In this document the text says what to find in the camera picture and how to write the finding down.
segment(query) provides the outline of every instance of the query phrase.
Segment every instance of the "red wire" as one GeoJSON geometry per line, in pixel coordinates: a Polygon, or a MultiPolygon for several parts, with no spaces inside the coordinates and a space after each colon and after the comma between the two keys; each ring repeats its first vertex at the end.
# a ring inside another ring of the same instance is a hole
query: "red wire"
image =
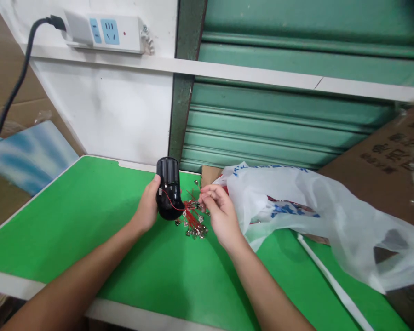
{"type": "Polygon", "coordinates": [[[175,208],[176,210],[185,211],[185,209],[178,209],[178,208],[176,208],[176,207],[173,205],[172,200],[170,200],[170,197],[169,197],[169,195],[167,194],[167,192],[166,192],[166,191],[164,191],[164,190],[162,190],[162,192],[164,192],[164,193],[167,195],[167,198],[169,199],[169,202],[170,202],[170,204],[172,205],[172,207],[173,207],[173,208],[175,208]]]}

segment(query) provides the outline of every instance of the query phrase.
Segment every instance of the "cardboard box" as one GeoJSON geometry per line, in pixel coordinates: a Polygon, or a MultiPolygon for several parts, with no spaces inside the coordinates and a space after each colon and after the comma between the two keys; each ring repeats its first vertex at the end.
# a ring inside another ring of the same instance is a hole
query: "cardboard box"
{"type": "Polygon", "coordinates": [[[318,172],[414,225],[414,107],[318,172]]]}
{"type": "MultiPolygon", "coordinates": [[[[22,70],[24,54],[0,15],[0,113],[22,70]]],[[[9,110],[2,138],[51,120],[79,156],[84,154],[65,122],[47,97],[31,67],[9,110]]]]}
{"type": "MultiPolygon", "coordinates": [[[[0,114],[20,75],[23,60],[24,54],[20,46],[0,15],[0,114]]],[[[83,155],[83,149],[29,67],[23,85],[9,110],[1,137],[9,137],[44,120],[51,120],[77,154],[83,155]]],[[[30,198],[28,193],[0,176],[0,225],[30,198]]]]}

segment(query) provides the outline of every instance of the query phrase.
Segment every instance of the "white plastic strip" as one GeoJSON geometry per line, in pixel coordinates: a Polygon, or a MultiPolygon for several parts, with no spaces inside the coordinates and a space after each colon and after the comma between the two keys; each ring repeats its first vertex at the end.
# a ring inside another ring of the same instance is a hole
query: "white plastic strip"
{"type": "Polygon", "coordinates": [[[339,285],[337,280],[328,271],[328,269],[324,266],[321,260],[313,252],[313,250],[311,250],[310,246],[308,246],[308,244],[304,240],[304,237],[302,237],[301,234],[298,234],[298,240],[299,240],[299,243],[305,248],[307,253],[310,255],[310,257],[313,259],[317,267],[322,271],[323,275],[325,276],[325,278],[328,280],[328,282],[331,284],[334,291],[338,295],[340,301],[343,303],[345,308],[350,312],[353,318],[357,321],[357,323],[359,323],[360,327],[364,329],[365,331],[374,331],[374,329],[368,323],[366,318],[360,312],[359,308],[357,308],[353,300],[348,296],[348,294],[346,294],[344,289],[339,285]]]}
{"type": "Polygon", "coordinates": [[[414,101],[414,87],[324,77],[316,91],[352,94],[397,101],[414,101]]]}
{"type": "MultiPolygon", "coordinates": [[[[23,50],[26,44],[20,44],[23,50]]],[[[414,102],[414,87],[330,78],[228,64],[163,58],[122,52],[92,51],[66,46],[34,45],[32,57],[190,74],[305,90],[414,102]]]]}

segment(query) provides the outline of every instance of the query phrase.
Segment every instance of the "electrical outlet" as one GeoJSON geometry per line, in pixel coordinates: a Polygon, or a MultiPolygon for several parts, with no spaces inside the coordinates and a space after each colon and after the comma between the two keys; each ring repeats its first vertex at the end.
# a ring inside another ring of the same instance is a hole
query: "electrical outlet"
{"type": "Polygon", "coordinates": [[[89,19],[89,22],[91,24],[91,30],[93,33],[93,39],[97,44],[101,44],[101,35],[100,35],[100,29],[98,28],[98,22],[95,18],[89,19]]]}
{"type": "Polygon", "coordinates": [[[102,19],[101,29],[103,30],[104,42],[107,45],[119,45],[120,44],[120,38],[118,36],[118,28],[116,26],[116,20],[102,19]]]}
{"type": "Polygon", "coordinates": [[[142,40],[144,24],[138,16],[66,9],[64,12],[66,32],[63,37],[71,47],[136,54],[145,51],[142,40]]]}

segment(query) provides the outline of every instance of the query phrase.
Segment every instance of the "green metal door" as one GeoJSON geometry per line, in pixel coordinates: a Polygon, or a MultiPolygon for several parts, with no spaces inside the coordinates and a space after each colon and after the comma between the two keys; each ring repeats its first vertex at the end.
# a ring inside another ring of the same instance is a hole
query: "green metal door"
{"type": "MultiPolygon", "coordinates": [[[[199,61],[414,86],[410,4],[209,0],[199,61]]],[[[394,116],[390,101],[197,77],[181,168],[316,170],[394,116]]]]}

